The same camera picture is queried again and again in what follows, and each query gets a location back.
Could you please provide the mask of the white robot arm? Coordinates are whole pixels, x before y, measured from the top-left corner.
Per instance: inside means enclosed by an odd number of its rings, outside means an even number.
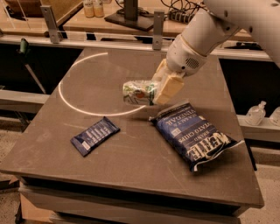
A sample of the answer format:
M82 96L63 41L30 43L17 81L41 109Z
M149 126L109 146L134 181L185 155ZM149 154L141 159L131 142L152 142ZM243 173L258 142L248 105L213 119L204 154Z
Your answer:
M153 76L158 82L153 102L166 104L196 74L220 44L245 30L280 66L279 0L204 0L186 28L169 46Z

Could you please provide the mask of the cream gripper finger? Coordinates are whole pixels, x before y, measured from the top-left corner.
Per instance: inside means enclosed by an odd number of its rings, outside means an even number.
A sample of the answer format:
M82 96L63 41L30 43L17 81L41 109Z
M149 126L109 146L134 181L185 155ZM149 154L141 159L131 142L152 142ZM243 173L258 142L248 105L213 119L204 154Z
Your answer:
M157 67L156 72L154 73L152 80L153 81L162 81L165 76L168 74L168 66L166 59L163 59L159 66Z
M183 86L184 81L181 76L175 73L166 74L159 83L153 103L157 105L166 104Z

